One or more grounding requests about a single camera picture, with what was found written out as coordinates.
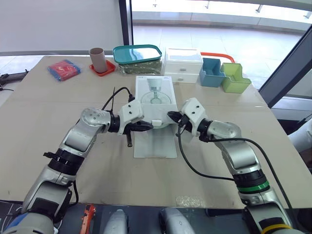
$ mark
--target orange tool handle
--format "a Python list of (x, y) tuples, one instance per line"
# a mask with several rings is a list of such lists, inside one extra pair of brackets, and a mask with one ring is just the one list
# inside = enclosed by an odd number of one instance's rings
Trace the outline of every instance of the orange tool handle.
[(202, 56), (216, 56), (216, 57), (224, 57), (224, 58), (227, 58), (229, 60), (231, 60), (232, 63), (235, 63), (235, 60), (234, 58), (232, 58), (231, 56), (229, 55), (225, 55), (225, 54), (218, 54), (218, 53), (209, 53), (209, 52), (200, 52), (200, 54)]

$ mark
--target table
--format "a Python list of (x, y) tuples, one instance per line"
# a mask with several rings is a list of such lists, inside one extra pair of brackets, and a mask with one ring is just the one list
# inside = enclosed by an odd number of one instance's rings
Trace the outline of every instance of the table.
[[(47, 66), (64, 58), (79, 64), (82, 73), (57, 82)], [(114, 72), (98, 77), (88, 68), (88, 57), (44, 57), (0, 108), (0, 199), (23, 200), (43, 166), (44, 152), (55, 152), (63, 137), (90, 106), (102, 107), (114, 86), (134, 93), (135, 76)], [(238, 124), (243, 137), (258, 142), (269, 156), (295, 208), (312, 207), (312, 176), (276, 118), (252, 85), (243, 94), (227, 94), (197, 84), (174, 84), (178, 108), (197, 97), (211, 119)], [(126, 92), (115, 98), (117, 112), (127, 102)], [(178, 157), (133, 158), (125, 136), (98, 135), (77, 176), (80, 202), (143, 205), (243, 208), (231, 181), (201, 178)], [(220, 151), (212, 143), (193, 139), (183, 145), (189, 161), (201, 172), (231, 176)], [(286, 203), (260, 152), (255, 149), (270, 184)]]

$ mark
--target cable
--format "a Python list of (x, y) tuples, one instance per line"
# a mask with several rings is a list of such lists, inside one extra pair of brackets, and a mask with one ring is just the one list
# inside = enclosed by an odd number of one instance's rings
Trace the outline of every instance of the cable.
[(276, 175), (276, 173), (275, 173), (275, 170), (274, 170), (274, 168), (273, 168), (273, 166), (272, 166), (272, 164), (271, 164), (271, 162), (270, 162), (270, 160), (269, 160), (267, 154), (264, 152), (264, 150), (261, 148), (261, 146), (260, 146), (258, 143), (256, 143), (256, 142), (253, 141), (253, 140), (247, 139), (247, 138), (212, 139), (212, 140), (209, 140), (209, 142), (231, 141), (231, 140), (241, 140), (241, 141), (250, 142), (251, 144), (255, 145), (255, 146), (260, 150), (260, 152), (263, 154), (263, 156), (264, 156), (264, 158), (265, 158), (265, 160), (266, 160), (266, 162), (267, 162), (267, 164), (268, 164), (268, 166), (269, 166), (269, 168), (270, 168), (270, 170), (271, 170), (271, 172), (272, 172), (272, 174), (273, 174), (273, 176), (274, 176), (274, 179), (276, 180), (277, 185), (278, 185), (279, 189), (281, 190), (282, 195), (283, 195), (283, 197), (284, 197), (284, 199), (285, 199), (285, 201), (286, 201), (286, 203), (287, 203), (287, 206), (288, 206), (288, 208), (289, 208), (289, 210), (290, 210), (290, 213), (291, 213), (291, 216), (292, 216), (292, 219), (293, 219), (293, 221), (294, 221), (294, 223), (295, 223), (295, 228), (296, 228), (296, 227), (297, 227), (297, 222), (296, 222), (296, 219), (295, 219), (295, 215), (294, 215), (294, 213), (293, 213), (293, 207), (292, 207), (292, 205), (291, 205), (291, 203), (290, 203), (290, 201), (289, 201), (289, 199), (288, 199), (288, 197), (287, 197), (287, 195), (286, 195), (286, 193), (285, 193), (285, 190), (284, 190), (284, 188), (283, 188), (281, 182), (279, 181), (279, 179), (278, 179), (278, 177), (277, 177), (277, 175)]
[[(12, 204), (12, 205), (11, 205), (11, 208), (9, 209), (8, 214), (10, 214), (10, 212), (11, 212), (11, 210), (12, 210), (13, 206), (14, 206), (14, 204)], [(6, 222), (6, 219), (7, 219), (7, 217), (8, 217), (8, 214), (7, 214), (7, 216), (4, 218), (4, 221), (3, 221), (3, 223), (2, 223), (1, 233), (3, 233), (4, 224), (5, 224), (5, 222)]]
[(184, 151), (183, 151), (183, 148), (182, 148), (182, 142), (181, 142), (181, 127), (178, 126), (178, 129), (177, 129), (177, 138), (178, 138), (178, 142), (179, 142), (179, 148), (180, 148), (180, 151), (181, 151), (181, 154), (186, 162), (186, 164), (192, 169), (193, 172), (195, 172), (196, 174), (202, 176), (202, 177), (206, 177), (206, 178), (211, 178), (211, 179), (224, 179), (224, 180), (230, 180), (230, 181), (234, 181), (234, 179), (232, 178), (227, 178), (227, 177), (220, 177), (220, 176), (212, 176), (212, 175), (206, 175), (206, 174), (203, 174), (199, 171), (197, 171), (191, 164), (190, 162), (188, 161), (188, 159), (186, 158), (185, 154), (184, 154)]
[(0, 91), (2, 91), (2, 90), (14, 91), (13, 89), (2, 89), (2, 88), (0, 88)]
[(59, 228), (62, 226), (62, 222), (63, 222), (63, 219), (59, 222), (59, 225), (58, 227), (54, 226), (57, 230), (59, 230)]
[(76, 181), (75, 181), (75, 180), (74, 180), (74, 182), (73, 182), (73, 186), (74, 186), (74, 191), (75, 191), (76, 201), (75, 201), (74, 203), (72, 203), (72, 204), (69, 204), (69, 206), (68, 206), (68, 207), (75, 206), (75, 205), (77, 205), (77, 204), (78, 204), (78, 202), (79, 202), (79, 195), (78, 195), (78, 190), (77, 190), (77, 185), (76, 185)]
[(104, 104), (104, 106), (102, 107), (102, 110), (104, 110), (106, 108), (106, 106), (108, 105), (108, 103), (113, 99), (113, 97), (119, 93), (121, 90), (127, 90), (128, 94), (129, 94), (129, 98), (130, 96), (132, 96), (132, 94), (130, 93), (130, 90), (127, 87), (121, 87), (120, 89), (118, 89), (116, 92), (113, 93), (113, 95), (110, 96), (110, 98), (106, 101), (106, 103)]

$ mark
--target teal tray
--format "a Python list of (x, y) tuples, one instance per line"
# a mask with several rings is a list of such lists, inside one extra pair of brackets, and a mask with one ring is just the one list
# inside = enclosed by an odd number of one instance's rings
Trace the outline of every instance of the teal tray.
[(146, 62), (161, 58), (161, 51), (155, 45), (124, 45), (113, 49), (118, 64)]

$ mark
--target green organizer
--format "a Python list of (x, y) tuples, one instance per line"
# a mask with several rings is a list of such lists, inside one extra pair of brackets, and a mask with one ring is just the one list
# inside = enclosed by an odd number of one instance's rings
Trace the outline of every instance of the green organizer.
[(221, 72), (225, 73), (222, 87), (226, 93), (241, 94), (251, 84), (250, 79), (243, 78), (243, 67), (240, 63), (223, 63)]

